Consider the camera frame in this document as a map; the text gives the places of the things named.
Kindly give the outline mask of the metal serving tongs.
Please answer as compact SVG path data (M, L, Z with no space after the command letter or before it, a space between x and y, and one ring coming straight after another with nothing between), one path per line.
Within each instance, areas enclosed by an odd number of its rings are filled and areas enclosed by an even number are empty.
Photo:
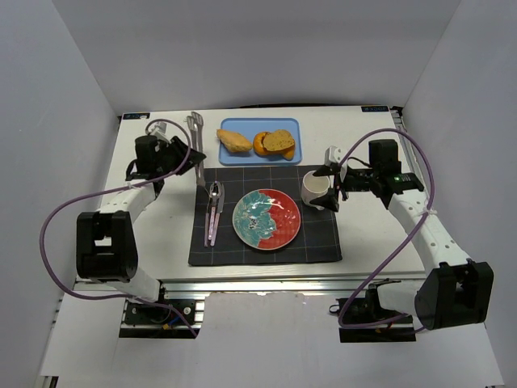
M191 141L193 149L198 153L202 154L203 150L203 117L198 112L191 112L187 116L187 126L191 133ZM195 167L196 185L206 189L206 182L204 178L204 162L200 161Z

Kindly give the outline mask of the light golden bread loaf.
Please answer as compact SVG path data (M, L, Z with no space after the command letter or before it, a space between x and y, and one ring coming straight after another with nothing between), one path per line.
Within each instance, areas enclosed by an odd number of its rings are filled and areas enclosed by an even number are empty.
M247 153L253 149L253 144L240 133L218 129L216 136L231 154Z

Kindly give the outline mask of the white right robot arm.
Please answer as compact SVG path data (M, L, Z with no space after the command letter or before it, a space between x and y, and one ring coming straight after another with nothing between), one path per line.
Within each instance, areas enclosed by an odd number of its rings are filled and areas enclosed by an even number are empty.
M334 182L310 203L338 212L338 202L349 193L372 193L406 232L403 245L413 245L426 278L378 281L370 276L360 287L365 292L363 305L352 307L346 301L338 313L340 326L360 329L407 317L417 318L427 330L483 323L494 283L491 266L471 259L453 240L422 182L416 174L403 172L396 141L370 141L368 154L366 168L354 169L341 149L329 147L315 176L332 177Z

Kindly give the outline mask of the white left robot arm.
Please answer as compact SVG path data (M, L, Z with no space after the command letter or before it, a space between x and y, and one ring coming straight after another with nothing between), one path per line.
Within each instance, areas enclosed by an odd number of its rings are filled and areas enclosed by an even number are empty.
M138 137L135 152L126 170L128 187L98 210L78 216L76 269L82 279L157 302L161 281L138 265L133 223L158 198L164 175L183 175L199 166L206 155L176 136L168 140L156 135Z

